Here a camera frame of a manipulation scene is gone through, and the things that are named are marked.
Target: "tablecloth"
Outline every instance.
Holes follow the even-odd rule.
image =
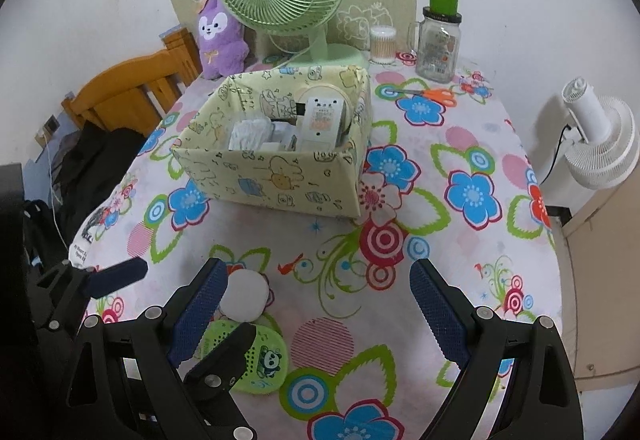
[[[265,59],[254,70],[271,68]],[[471,302],[507,319],[551,316],[561,330],[559,269],[536,176],[502,103],[463,62],[451,84],[414,61],[370,66],[373,130],[360,182],[362,217],[323,218],[210,200],[170,146],[219,81],[196,80],[149,136],[98,209],[85,266],[131,256],[145,279],[93,300],[105,322],[137,317],[188,284],[210,256],[254,269],[270,299],[258,321],[283,337],[289,374],[268,396],[233,392],[260,438],[417,439],[458,374],[409,289],[429,258]],[[398,94],[398,87],[424,90]],[[476,431],[495,419],[511,361],[500,366]]]

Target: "storage box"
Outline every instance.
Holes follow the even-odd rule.
[[[330,84],[344,92],[351,125],[335,152],[227,149],[234,113],[295,117],[305,91]],[[360,216],[358,182],[371,130],[369,75],[355,66],[283,67],[230,76],[172,147],[210,198],[323,216]]]

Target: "jar handle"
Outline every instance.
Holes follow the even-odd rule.
[[[406,34],[406,45],[409,47],[409,50],[413,55],[418,55],[418,52],[415,49],[415,29],[420,28],[420,22],[414,21],[409,23],[409,30]]]

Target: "wall socket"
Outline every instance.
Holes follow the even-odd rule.
[[[40,131],[36,133],[35,139],[42,149],[45,148],[47,142],[51,141],[51,137],[56,132],[56,130],[60,127],[60,123],[56,119],[55,116],[51,115],[47,121],[44,123],[43,127],[40,128]]]

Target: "black lid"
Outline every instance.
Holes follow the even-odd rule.
[[[428,6],[424,6],[422,8],[422,15],[430,19],[435,19],[436,21],[443,21],[444,23],[453,23],[458,25],[462,23],[462,14],[458,13],[455,16],[449,16],[448,14],[438,14],[437,12],[432,12],[430,7]]]

